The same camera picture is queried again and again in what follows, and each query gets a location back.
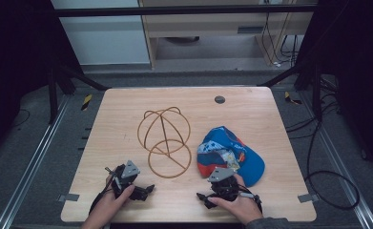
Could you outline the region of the person's right hand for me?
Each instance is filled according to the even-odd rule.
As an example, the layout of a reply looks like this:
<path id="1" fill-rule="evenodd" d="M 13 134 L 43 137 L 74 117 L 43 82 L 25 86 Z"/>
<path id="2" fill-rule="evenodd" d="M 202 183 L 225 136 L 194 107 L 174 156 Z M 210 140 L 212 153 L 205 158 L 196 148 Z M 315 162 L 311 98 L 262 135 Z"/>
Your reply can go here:
<path id="1" fill-rule="evenodd" d="M 234 201 L 228 201 L 223 198 L 208 198 L 208 200 L 231 213 L 243 225 L 247 225 L 253 220 L 263 218 L 262 212 L 251 198 L 238 196 Z"/>

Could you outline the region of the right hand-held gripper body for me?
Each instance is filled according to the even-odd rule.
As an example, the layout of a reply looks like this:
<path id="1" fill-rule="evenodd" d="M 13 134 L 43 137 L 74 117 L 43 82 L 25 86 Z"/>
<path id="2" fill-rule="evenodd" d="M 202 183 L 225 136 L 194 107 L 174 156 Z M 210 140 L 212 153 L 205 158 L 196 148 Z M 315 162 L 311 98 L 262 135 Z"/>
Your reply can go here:
<path id="1" fill-rule="evenodd" d="M 237 196 L 257 199 L 246 187 L 238 183 L 235 173 L 233 169 L 217 167 L 209 175 L 208 181 L 215 196 L 228 201 L 234 201 Z"/>

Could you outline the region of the yellow black floor tape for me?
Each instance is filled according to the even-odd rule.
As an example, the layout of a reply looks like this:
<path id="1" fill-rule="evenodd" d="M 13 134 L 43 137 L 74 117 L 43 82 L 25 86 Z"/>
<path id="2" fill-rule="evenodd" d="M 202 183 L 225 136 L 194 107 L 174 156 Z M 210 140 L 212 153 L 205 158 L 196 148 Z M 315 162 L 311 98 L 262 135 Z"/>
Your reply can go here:
<path id="1" fill-rule="evenodd" d="M 87 110 L 91 100 L 92 100 L 93 95 L 92 94 L 87 94 L 84 98 L 84 101 L 81 106 L 81 111 Z"/>
<path id="2" fill-rule="evenodd" d="M 299 99 L 292 99 L 291 96 L 290 96 L 290 93 L 288 93 L 288 92 L 284 92 L 284 100 L 286 102 L 296 104 L 296 105 L 302 104 L 302 102 Z"/>

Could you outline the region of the grey tape piece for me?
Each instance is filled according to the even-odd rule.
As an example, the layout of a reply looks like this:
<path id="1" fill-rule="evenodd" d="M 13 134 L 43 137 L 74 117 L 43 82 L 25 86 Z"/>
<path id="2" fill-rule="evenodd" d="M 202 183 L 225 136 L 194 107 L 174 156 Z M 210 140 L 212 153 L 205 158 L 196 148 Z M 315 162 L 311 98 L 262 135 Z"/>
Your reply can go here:
<path id="1" fill-rule="evenodd" d="M 308 202 L 308 201 L 315 202 L 315 201 L 320 200 L 318 195 L 311 195 L 311 194 L 299 195 L 298 199 L 299 199 L 300 203 L 304 203 L 304 202 Z"/>
<path id="2" fill-rule="evenodd" d="M 66 194 L 66 195 L 59 195 L 57 201 L 65 202 L 65 201 L 78 201 L 79 195 L 78 194 Z"/>

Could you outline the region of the black stand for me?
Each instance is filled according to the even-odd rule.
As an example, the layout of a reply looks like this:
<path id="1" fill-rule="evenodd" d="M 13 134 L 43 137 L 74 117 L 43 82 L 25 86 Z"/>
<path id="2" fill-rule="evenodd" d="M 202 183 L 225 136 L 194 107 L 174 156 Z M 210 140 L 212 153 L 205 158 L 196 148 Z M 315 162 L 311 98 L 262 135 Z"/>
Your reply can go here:
<path id="1" fill-rule="evenodd" d="M 312 85 L 312 112 L 318 121 L 322 121 L 321 113 L 321 65 L 317 62 L 302 61 L 294 67 L 280 73 L 276 77 L 259 84 L 259 87 L 273 87 L 290 75 L 298 74 L 294 88 L 298 91 Z"/>
<path id="2" fill-rule="evenodd" d="M 76 90 L 76 87 L 71 81 L 72 77 L 99 91 L 108 90 L 107 86 L 91 80 L 84 73 L 80 73 L 64 65 L 51 64 L 48 67 L 47 72 L 50 101 L 50 124 L 53 124 L 58 115 L 56 87 L 59 87 L 62 90 L 63 94 L 73 94 Z"/>

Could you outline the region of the blue baseball cap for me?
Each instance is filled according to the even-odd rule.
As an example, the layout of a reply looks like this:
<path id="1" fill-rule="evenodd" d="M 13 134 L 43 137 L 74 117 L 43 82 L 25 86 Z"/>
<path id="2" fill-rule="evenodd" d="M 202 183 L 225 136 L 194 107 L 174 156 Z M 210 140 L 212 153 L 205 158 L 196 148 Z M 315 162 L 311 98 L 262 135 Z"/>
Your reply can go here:
<path id="1" fill-rule="evenodd" d="M 225 126 L 213 128 L 197 147 L 197 168 L 203 177 L 216 168 L 233 169 L 248 187 L 264 174 L 264 160 Z"/>

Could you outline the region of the black horizontal bar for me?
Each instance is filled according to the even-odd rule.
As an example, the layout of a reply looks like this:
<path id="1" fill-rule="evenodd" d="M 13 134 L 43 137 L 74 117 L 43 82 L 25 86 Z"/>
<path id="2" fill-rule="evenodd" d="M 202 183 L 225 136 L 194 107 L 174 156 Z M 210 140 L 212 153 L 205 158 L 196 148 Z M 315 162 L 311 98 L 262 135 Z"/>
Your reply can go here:
<path id="1" fill-rule="evenodd" d="M 106 9 L 53 10 L 58 17 L 87 16 L 133 16 L 133 15 L 176 15 L 176 14 L 223 14 L 223 13 L 267 13 L 267 12 L 310 12 L 317 5 L 232 5 L 232 6 L 177 6 Z"/>

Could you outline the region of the white cabinet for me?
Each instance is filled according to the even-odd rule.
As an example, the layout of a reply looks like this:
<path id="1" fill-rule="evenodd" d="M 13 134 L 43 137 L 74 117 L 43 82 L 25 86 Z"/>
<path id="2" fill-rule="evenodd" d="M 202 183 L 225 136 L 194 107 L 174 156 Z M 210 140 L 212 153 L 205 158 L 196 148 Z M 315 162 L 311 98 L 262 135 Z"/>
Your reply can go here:
<path id="1" fill-rule="evenodd" d="M 56 10 L 137 8 L 137 0 L 52 0 Z M 61 17 L 82 66 L 149 64 L 140 16 Z"/>

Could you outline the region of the person's left hand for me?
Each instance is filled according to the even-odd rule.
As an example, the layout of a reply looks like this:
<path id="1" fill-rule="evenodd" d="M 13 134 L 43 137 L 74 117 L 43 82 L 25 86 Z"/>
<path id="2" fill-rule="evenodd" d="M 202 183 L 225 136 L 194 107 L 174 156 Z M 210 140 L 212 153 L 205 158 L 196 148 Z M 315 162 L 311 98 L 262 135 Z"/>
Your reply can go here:
<path id="1" fill-rule="evenodd" d="M 121 196 L 118 198 L 114 196 L 114 193 L 112 191 L 104 194 L 100 201 L 94 206 L 93 210 L 88 215 L 85 221 L 110 223 L 114 216 L 125 204 L 125 202 L 130 198 L 130 195 L 133 193 L 134 188 L 135 186 L 131 184 L 123 191 Z"/>

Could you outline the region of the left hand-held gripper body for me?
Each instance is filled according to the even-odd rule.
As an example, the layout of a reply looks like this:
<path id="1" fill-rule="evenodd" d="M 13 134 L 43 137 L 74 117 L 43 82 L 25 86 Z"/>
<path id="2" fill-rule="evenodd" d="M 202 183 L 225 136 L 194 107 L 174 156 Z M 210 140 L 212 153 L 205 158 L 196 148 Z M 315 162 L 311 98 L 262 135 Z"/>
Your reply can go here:
<path id="1" fill-rule="evenodd" d="M 121 196 L 123 191 L 134 182 L 140 173 L 131 160 L 117 166 L 114 170 L 109 167 L 106 167 L 105 170 L 111 177 L 104 188 L 104 192 L 113 191 L 116 198 Z"/>

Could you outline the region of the light wooden desk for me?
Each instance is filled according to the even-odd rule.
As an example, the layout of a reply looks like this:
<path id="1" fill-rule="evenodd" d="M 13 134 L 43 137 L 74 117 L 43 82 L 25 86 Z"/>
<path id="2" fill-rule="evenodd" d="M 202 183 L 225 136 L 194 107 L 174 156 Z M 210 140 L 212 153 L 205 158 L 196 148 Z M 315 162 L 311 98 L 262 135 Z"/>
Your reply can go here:
<path id="1" fill-rule="evenodd" d="M 137 0 L 142 7 L 304 5 L 318 0 Z M 225 13 L 144 15 L 142 22 L 150 62 L 155 64 L 157 45 L 165 37 L 250 35 L 259 44 L 268 65 L 280 61 L 282 40 L 304 35 L 313 17 L 311 12 Z"/>

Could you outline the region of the metal floor rail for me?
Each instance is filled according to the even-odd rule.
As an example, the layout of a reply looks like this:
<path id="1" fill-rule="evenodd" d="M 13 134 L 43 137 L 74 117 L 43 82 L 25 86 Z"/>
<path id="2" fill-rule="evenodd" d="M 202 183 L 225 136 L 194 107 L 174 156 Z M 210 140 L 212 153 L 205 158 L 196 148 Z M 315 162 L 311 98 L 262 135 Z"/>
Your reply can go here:
<path id="1" fill-rule="evenodd" d="M 305 180 L 309 182 L 310 187 L 314 190 L 319 200 L 325 202 L 326 204 L 330 205 L 335 209 L 340 209 L 342 211 L 352 211 L 356 215 L 363 229 L 373 229 L 373 213 L 369 208 L 368 204 L 366 203 L 366 200 L 364 199 L 363 194 L 360 191 L 357 183 L 355 182 L 351 173 L 348 171 L 345 164 L 343 163 L 342 158 L 340 157 L 338 150 L 332 142 L 329 133 L 322 126 L 322 122 L 317 120 L 315 113 L 312 111 L 312 106 L 310 104 L 310 96 L 306 93 L 300 93 L 300 98 L 302 100 L 303 106 L 306 108 L 308 114 L 310 115 L 310 119 L 314 121 L 314 131 L 311 135 L 310 147 L 306 159 Z M 321 141 L 321 145 L 324 149 L 324 152 L 326 153 L 329 163 L 332 166 L 332 171 L 312 171 L 310 169 L 310 158 L 316 137 L 318 137 Z M 318 190 L 313 187 L 312 178 L 316 175 L 326 174 L 332 177 L 336 177 L 339 180 L 344 196 L 349 203 L 348 206 L 340 206 L 331 201 L 326 201 L 324 198 L 321 197 Z"/>
<path id="2" fill-rule="evenodd" d="M 31 160 L 21 176 L 8 204 L 0 215 L 0 229 L 10 229 L 16 214 L 18 213 L 27 192 L 29 191 L 32 181 L 37 174 L 37 171 L 42 163 L 46 152 L 48 151 L 53 137 L 65 115 L 67 106 L 71 100 L 70 95 L 63 95 L 61 102 L 57 107 L 57 115 L 54 120 L 47 126 L 45 133 L 42 135 Z"/>

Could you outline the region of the black curtain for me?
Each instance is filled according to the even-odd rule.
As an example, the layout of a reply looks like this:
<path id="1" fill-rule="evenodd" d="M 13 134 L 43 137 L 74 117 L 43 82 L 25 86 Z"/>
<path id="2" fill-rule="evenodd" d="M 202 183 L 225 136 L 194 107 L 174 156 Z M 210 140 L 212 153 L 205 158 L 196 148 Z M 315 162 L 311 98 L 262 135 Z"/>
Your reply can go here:
<path id="1" fill-rule="evenodd" d="M 47 84 L 35 36 L 44 35 L 62 64 L 81 72 L 73 47 L 51 0 L 0 0 L 0 141 L 20 110 L 21 98 Z"/>
<path id="2" fill-rule="evenodd" d="M 338 98 L 373 158 L 373 0 L 318 0 L 297 62 L 338 78 Z"/>

